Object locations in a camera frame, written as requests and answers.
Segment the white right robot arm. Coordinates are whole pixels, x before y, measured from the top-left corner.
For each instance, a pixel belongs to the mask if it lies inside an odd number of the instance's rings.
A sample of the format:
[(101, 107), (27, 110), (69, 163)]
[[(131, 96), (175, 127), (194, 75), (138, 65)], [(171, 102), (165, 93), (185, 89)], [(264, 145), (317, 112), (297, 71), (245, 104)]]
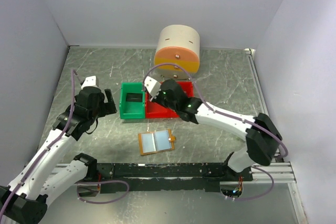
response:
[(226, 160), (223, 176), (227, 180), (235, 180), (253, 164), (269, 166), (275, 158), (282, 137), (268, 115), (251, 116), (220, 109), (201, 98), (189, 97), (175, 80), (160, 83), (147, 77), (144, 86), (153, 102), (174, 111), (183, 121), (216, 127), (245, 141), (244, 147)]

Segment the tan leather card holder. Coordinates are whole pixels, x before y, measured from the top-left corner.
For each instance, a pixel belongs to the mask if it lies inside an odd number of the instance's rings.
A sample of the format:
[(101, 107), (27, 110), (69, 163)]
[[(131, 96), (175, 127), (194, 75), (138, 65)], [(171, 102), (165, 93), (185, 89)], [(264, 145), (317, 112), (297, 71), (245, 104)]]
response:
[(140, 155), (146, 156), (175, 150), (176, 137), (171, 129), (138, 134)]

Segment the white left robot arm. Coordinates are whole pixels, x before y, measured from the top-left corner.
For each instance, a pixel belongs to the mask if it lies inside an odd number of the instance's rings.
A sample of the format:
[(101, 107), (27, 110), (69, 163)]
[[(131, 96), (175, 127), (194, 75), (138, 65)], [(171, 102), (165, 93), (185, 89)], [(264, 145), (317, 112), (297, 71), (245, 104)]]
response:
[(110, 89), (84, 87), (60, 114), (42, 147), (9, 185), (1, 187), (1, 217), (5, 223), (39, 223), (48, 206), (76, 182), (98, 177), (97, 160), (80, 153), (64, 170), (51, 176), (58, 162), (98, 118), (115, 114)]

